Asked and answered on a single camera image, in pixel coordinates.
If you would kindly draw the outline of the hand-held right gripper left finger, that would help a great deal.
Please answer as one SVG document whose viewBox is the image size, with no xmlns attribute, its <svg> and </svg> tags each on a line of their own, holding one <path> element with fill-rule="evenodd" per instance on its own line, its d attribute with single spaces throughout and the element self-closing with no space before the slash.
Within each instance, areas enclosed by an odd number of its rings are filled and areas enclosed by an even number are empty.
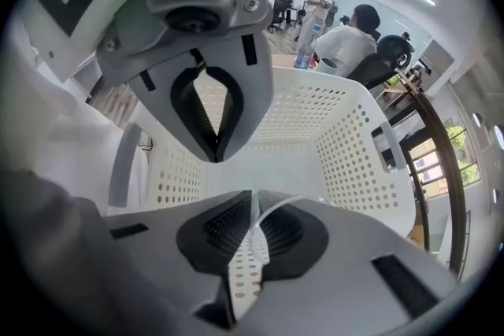
<svg viewBox="0 0 504 336">
<path fill-rule="evenodd" d="M 181 308 L 222 330 L 237 323 L 229 265 L 250 228 L 252 193 L 232 191 L 176 207 L 107 216 L 137 271 Z"/>
</svg>

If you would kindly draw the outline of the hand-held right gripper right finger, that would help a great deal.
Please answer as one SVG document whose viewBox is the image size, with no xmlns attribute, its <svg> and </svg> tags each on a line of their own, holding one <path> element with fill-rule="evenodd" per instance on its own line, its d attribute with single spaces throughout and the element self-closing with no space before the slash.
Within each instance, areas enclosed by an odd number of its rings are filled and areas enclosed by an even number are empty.
<svg viewBox="0 0 504 336">
<path fill-rule="evenodd" d="M 318 261 L 295 279 L 262 283 L 241 335 L 433 335 L 470 287 L 435 258 L 367 215 L 262 190 L 263 212 L 306 213 L 328 231 Z"/>
</svg>

